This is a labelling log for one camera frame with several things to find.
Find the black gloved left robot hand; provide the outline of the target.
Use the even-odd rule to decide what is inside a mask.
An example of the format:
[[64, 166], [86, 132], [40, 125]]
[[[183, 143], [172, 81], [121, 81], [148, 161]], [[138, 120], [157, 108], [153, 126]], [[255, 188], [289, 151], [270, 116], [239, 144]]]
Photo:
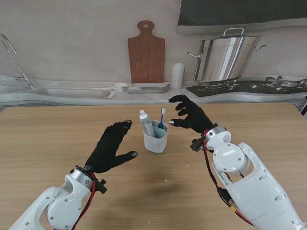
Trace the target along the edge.
[[85, 168], [93, 173], [105, 173], [138, 156], [136, 151], [116, 155], [124, 136], [132, 126], [131, 120], [116, 122], [108, 126], [98, 141], [96, 148], [85, 163]]

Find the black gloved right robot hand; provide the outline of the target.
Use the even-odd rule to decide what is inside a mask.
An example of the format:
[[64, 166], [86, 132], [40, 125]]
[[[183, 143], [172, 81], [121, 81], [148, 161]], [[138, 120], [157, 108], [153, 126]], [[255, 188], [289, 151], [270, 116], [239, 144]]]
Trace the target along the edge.
[[193, 129], [195, 132], [204, 134], [205, 131], [216, 127], [204, 113], [204, 111], [186, 95], [176, 95], [168, 100], [170, 103], [179, 103], [175, 110], [178, 111], [178, 116], [186, 115], [185, 119], [171, 119], [169, 124], [174, 127], [181, 127], [185, 129]]

